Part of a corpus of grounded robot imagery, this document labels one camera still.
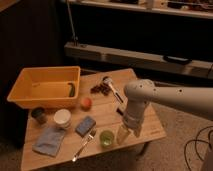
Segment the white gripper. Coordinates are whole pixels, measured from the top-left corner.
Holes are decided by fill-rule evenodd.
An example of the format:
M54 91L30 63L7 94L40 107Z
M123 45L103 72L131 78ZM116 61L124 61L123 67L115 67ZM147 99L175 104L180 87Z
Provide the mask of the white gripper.
M123 123L128 128L134 130L134 135L137 138L140 137L141 129L139 128L141 127L142 122L143 122L142 114L130 115L127 112L124 113ZM125 125L121 125L117 132L116 140L119 145L121 145L130 134L129 129Z

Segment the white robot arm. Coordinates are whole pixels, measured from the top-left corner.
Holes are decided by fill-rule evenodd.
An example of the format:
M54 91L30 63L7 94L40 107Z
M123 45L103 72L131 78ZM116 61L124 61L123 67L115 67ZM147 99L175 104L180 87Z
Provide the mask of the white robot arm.
M151 80L140 79L124 86L127 98L122 122L117 132L117 143L122 144L132 130L140 136L144 112L150 102L155 102L199 117L213 120L213 88L157 87Z

